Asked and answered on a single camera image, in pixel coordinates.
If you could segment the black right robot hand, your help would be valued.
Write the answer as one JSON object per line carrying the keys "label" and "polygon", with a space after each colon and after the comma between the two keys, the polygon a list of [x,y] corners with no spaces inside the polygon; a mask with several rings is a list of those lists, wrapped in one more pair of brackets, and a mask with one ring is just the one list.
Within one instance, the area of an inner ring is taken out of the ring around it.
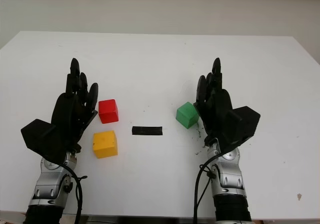
{"label": "black right robot hand", "polygon": [[219,58],[214,60],[211,72],[206,76],[200,76],[197,85],[196,100],[193,105],[202,119],[207,134],[204,144],[210,146],[221,135],[226,114],[232,109],[230,95],[222,88]]}

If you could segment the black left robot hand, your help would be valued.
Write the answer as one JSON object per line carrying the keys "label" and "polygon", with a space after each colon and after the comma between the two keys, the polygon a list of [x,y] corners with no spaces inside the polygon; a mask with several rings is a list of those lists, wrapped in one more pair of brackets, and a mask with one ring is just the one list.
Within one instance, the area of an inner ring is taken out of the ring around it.
{"label": "black left robot hand", "polygon": [[79,153],[79,141],[97,115],[99,86],[93,83],[88,89],[87,77],[73,58],[67,74],[65,92],[58,97],[53,110],[51,124],[60,131],[62,145],[69,152]]}

